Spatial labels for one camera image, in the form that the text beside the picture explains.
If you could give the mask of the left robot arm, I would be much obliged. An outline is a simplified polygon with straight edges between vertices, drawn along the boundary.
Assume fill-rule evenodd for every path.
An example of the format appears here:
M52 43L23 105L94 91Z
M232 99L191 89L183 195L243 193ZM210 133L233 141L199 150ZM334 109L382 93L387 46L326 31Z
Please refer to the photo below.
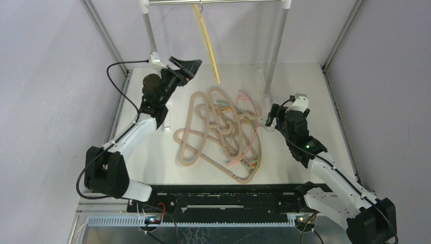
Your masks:
M142 80L141 104L131 103L136 115L113 139L101 147L91 146L87 150L85 167L76 182L76 191L82 198L92 197L80 191L81 182L87 189L100 193L100 199L137 200L147 212L158 208L159 199L152 194L152 187L130 179L126 162L143 140L163 124L169 112L167 103L175 90L190 82L202 65L200 59L180 60L172 56L169 61L177 68L156 63L152 58L146 60L155 73Z

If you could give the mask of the yellow wire hanger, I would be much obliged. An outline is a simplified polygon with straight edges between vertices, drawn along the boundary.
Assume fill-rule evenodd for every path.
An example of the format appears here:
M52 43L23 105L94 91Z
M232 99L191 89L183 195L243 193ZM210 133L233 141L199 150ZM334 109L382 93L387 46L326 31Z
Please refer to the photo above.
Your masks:
M217 84L221 84L221 79L220 79L220 75L219 75L219 69L218 69L216 57L214 54L214 50L212 47L209 32L208 32L208 29L207 29L207 26L206 26L206 23L204 20L204 16L202 13L203 12L203 1L198 1L197 4L192 4L192 10L193 10L193 13L195 14L198 28L199 28L199 31L201 33L201 39L202 39L204 47L206 49L208 59L209 59L211 68L213 70L214 76L216 78Z

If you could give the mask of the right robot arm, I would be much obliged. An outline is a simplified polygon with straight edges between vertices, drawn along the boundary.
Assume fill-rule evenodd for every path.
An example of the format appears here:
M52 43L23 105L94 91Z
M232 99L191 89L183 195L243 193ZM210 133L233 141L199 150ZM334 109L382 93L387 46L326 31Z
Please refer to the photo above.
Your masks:
M327 148L310 135L307 116L310 110L273 104L267 125L276 121L292 157L321 178L335 196L328 196L312 182L297 188L294 206L299 211L310 208L323 213L346 231L351 243L399 243L396 209L388 199L379 199L340 167Z

